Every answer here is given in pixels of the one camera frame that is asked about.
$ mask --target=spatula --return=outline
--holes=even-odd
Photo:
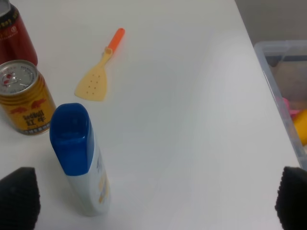
[[[75,95],[90,101],[102,101],[106,95],[107,79],[105,64],[112,57],[118,44],[125,34],[123,28],[119,28],[110,44],[105,48],[105,52],[100,62],[95,65],[79,82]]]

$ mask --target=yellow object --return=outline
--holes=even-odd
[[[123,28],[117,30],[109,46],[105,48],[100,62],[79,82],[75,90],[77,97],[90,101],[102,101],[104,99],[107,89],[105,64],[112,57],[124,34],[125,30]]]
[[[307,110],[303,110],[293,119],[295,129],[298,137],[300,138],[302,145],[307,144]]]

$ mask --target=bottle label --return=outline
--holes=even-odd
[[[109,196],[109,181],[107,179],[107,176],[106,176],[106,170],[105,170],[105,167],[102,163],[102,157],[101,157],[101,152],[100,152],[100,149],[98,148],[98,160],[97,160],[97,174],[99,175],[98,178],[99,178],[99,182],[98,182],[98,189],[99,189],[99,192],[100,192],[100,196],[99,196],[99,199],[98,199],[98,202],[100,204],[103,204],[108,196]]]

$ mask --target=red can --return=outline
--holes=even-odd
[[[19,11],[8,0],[0,0],[0,64],[18,59],[37,65],[37,55]]]

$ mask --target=yellow can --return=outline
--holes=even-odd
[[[56,109],[43,75],[31,62],[0,65],[0,104],[17,131],[35,135],[49,129]]]

